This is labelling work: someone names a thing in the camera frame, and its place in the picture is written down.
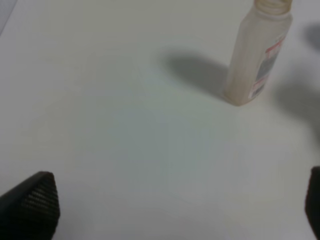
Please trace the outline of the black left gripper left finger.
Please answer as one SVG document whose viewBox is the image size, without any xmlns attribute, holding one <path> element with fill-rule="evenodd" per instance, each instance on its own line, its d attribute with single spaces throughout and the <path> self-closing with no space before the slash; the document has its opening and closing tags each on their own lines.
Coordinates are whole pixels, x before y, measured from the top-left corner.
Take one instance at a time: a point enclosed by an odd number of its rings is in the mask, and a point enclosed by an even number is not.
<svg viewBox="0 0 320 240">
<path fill-rule="evenodd" d="M 60 215 L 54 174 L 39 171 L 0 197 L 0 238 L 51 240 Z"/>
</svg>

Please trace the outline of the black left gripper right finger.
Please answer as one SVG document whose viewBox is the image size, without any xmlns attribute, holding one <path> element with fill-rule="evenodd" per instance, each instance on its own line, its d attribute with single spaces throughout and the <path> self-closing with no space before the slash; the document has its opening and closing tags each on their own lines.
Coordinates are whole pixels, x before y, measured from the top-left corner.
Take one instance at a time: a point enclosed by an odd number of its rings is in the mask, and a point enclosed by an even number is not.
<svg viewBox="0 0 320 240">
<path fill-rule="evenodd" d="M 317 240 L 320 239 L 320 167 L 311 169 L 305 198 L 305 214 Z"/>
</svg>

